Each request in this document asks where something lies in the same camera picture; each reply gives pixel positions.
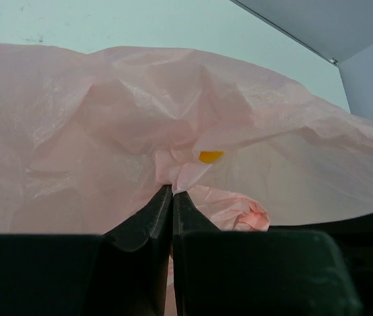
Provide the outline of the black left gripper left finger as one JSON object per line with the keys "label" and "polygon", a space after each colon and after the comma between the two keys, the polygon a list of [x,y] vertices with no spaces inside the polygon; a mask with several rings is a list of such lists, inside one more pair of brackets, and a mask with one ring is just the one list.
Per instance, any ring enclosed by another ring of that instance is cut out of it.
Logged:
{"label": "black left gripper left finger", "polygon": [[105,234],[0,234],[0,315],[163,315],[172,190]]}

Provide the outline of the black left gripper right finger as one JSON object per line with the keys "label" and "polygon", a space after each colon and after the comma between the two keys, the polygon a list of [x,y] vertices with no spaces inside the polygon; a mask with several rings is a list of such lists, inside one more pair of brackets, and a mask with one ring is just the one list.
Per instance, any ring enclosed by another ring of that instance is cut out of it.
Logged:
{"label": "black left gripper right finger", "polygon": [[361,315],[336,243],[304,230],[223,231],[187,193],[173,199],[179,315]]}

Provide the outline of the pink plastic bag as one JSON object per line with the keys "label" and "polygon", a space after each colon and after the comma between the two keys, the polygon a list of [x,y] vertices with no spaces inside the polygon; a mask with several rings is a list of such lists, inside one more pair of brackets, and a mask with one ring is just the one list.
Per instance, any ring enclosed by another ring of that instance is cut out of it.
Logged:
{"label": "pink plastic bag", "polygon": [[[223,151],[213,164],[202,151]],[[191,49],[0,43],[0,234],[105,234],[172,190],[223,231],[339,248],[373,315],[373,121],[263,67]]]}

